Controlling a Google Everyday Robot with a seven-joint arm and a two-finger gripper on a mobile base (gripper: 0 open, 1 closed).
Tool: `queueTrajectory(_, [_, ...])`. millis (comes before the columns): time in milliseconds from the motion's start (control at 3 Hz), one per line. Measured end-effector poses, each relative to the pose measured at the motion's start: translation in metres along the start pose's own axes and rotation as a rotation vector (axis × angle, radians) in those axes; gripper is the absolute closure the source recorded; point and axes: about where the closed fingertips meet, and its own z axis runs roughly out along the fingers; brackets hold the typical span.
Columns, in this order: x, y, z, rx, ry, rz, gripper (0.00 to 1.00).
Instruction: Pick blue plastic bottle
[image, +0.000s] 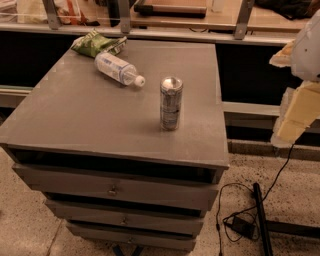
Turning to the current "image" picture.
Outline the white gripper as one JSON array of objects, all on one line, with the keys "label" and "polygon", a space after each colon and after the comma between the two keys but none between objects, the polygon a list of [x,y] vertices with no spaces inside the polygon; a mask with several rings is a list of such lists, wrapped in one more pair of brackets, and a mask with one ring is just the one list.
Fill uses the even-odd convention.
[{"label": "white gripper", "polygon": [[320,10],[297,34],[295,41],[287,43],[269,63],[279,68],[291,66],[294,76],[306,80],[296,89],[286,89],[280,116],[273,127],[271,144],[287,148],[320,116]]}]

